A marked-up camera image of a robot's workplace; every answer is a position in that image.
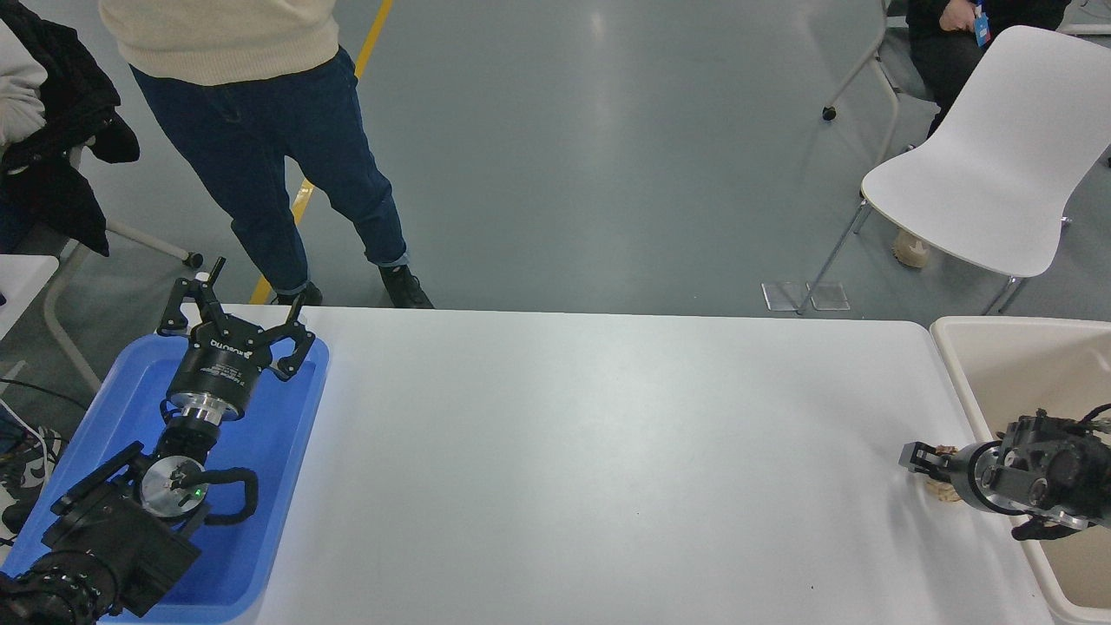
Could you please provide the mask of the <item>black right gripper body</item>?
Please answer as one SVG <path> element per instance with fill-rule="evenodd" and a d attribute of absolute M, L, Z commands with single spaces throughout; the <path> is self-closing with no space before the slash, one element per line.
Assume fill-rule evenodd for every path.
<path fill-rule="evenodd" d="M 953 490 L 969 506 L 985 508 L 983 494 L 975 483 L 977 460 L 983 454 L 985 444 L 968 444 L 953 454 Z"/>

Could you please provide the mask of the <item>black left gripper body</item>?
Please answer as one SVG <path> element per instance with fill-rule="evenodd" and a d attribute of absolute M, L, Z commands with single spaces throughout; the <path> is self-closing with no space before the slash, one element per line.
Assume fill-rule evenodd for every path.
<path fill-rule="evenodd" d="M 247 409 L 262 369 L 273 362 L 273 345 L 279 340 L 242 317 L 197 325 L 167 400 L 184 409 L 188 400 L 206 396 L 221 401 L 226 409 Z"/>

